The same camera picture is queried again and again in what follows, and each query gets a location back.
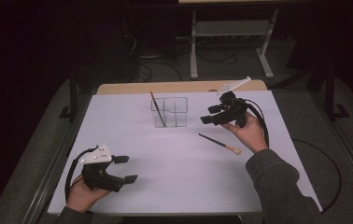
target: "gray carpet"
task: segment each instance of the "gray carpet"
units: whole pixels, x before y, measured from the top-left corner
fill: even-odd
[[[254,51],[254,43],[238,51],[235,63],[232,61],[230,61],[230,64],[211,63],[199,58],[199,80],[242,79],[250,76],[264,80],[268,86],[274,85],[296,73],[292,69],[285,68],[293,44],[293,40],[274,40],[271,42],[266,55],[275,73],[275,78],[272,80],[264,78]],[[209,55],[213,58],[224,56],[224,52],[209,51],[205,48],[202,48],[201,52],[206,59]],[[151,62],[142,63],[151,69],[150,81],[179,81],[177,71],[184,81],[190,80],[189,56],[186,53],[174,59],[163,58]],[[177,71],[163,63],[174,66]],[[141,66],[141,81],[148,77],[148,69],[145,66]],[[323,115],[321,102],[318,102],[315,94],[304,89],[304,84],[308,78],[304,77],[284,90],[275,90],[274,96],[287,124],[290,136],[323,150],[337,164],[341,172],[342,188],[340,195],[334,205],[322,215],[322,222],[350,224],[353,223],[353,171],[345,152],[332,131],[332,124]],[[351,116],[349,119],[338,119],[337,125],[346,134],[346,139],[353,148],[353,94],[348,86],[340,80],[336,81],[335,102],[344,105]],[[71,132],[71,124],[65,119],[58,118],[65,105],[68,105],[67,83],[62,85],[55,94],[0,199],[0,223],[22,223],[26,220],[24,219],[26,211],[35,199],[37,188],[49,169],[49,163],[56,153],[55,150],[63,143],[63,137]],[[300,141],[295,141],[294,144],[320,203],[323,207],[328,206],[339,186],[335,167],[324,154],[314,147]],[[64,160],[59,161],[60,167],[64,166],[63,162]],[[55,176],[59,176],[61,171],[56,169],[57,174]],[[54,188],[57,181],[55,178],[49,184]],[[24,189],[21,189],[21,183],[24,183]],[[50,197],[51,195],[48,195],[44,201],[48,202]],[[26,223],[51,223],[56,218],[56,216],[47,214],[46,208],[42,212],[37,215],[36,220]],[[261,214],[242,216],[242,221],[243,223],[259,224],[261,223]],[[122,222],[121,217],[96,217],[93,224],[120,222]]]

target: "background desk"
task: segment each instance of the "background desk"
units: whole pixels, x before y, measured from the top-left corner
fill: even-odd
[[[214,86],[214,83],[208,82],[209,89],[218,85]],[[126,89],[138,90],[128,88],[130,84],[122,85]],[[101,92],[112,86],[101,88]],[[250,99],[260,105],[266,117],[271,147],[299,170],[299,188],[304,195],[313,197],[317,202],[273,94],[270,91],[235,93],[237,97]],[[208,115],[209,106],[219,104],[219,96],[208,91],[183,92],[182,88],[178,92],[155,94],[157,97],[187,97],[188,127],[154,128],[148,93],[93,96],[49,206],[49,213],[59,214],[65,205],[64,181],[71,161],[81,151],[103,143],[109,143],[112,154],[130,156],[126,164],[111,164],[107,170],[109,174],[139,177],[134,184],[124,186],[119,193],[111,193],[99,201],[92,208],[96,214],[125,217],[238,215],[261,211],[258,195],[244,168],[252,153],[231,133],[219,126],[205,125],[199,119],[200,116]],[[231,146],[239,146],[243,153],[236,156],[197,133],[217,138]],[[81,168],[81,165],[77,167],[74,176],[80,173]]]

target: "forearm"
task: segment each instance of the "forearm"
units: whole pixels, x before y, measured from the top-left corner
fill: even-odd
[[[65,207],[54,224],[90,224],[92,223],[92,217],[93,215],[81,213]]]
[[[318,223],[319,210],[312,198],[297,187],[298,171],[271,149],[258,152],[247,162],[261,199],[265,223]]]

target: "dark background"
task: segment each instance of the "dark background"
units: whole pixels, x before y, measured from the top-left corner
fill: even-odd
[[[353,90],[353,1],[326,3],[282,9],[273,38],[298,40],[289,66],[303,69],[325,59]],[[79,77],[84,91],[100,84],[94,79],[134,77],[134,57],[125,53],[119,14],[62,11],[59,5],[74,7],[63,1],[0,1],[0,195],[53,94],[72,71],[97,76]],[[130,19],[132,34],[167,52],[175,35],[189,34],[190,24],[183,21],[191,20],[186,12],[135,13]],[[153,22],[167,24],[158,31],[160,37],[150,30]],[[97,48],[104,42],[107,48]]]

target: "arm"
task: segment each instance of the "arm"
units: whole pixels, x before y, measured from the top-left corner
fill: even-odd
[[[82,176],[79,175],[71,187],[66,207],[54,224],[90,224],[92,213],[89,212],[89,209],[109,192],[105,189],[90,189],[83,182]]]
[[[261,200],[265,223],[318,223],[317,205],[296,185],[298,171],[268,149],[259,121],[249,113],[246,118],[243,128],[230,123],[222,126],[254,153],[246,167]]]

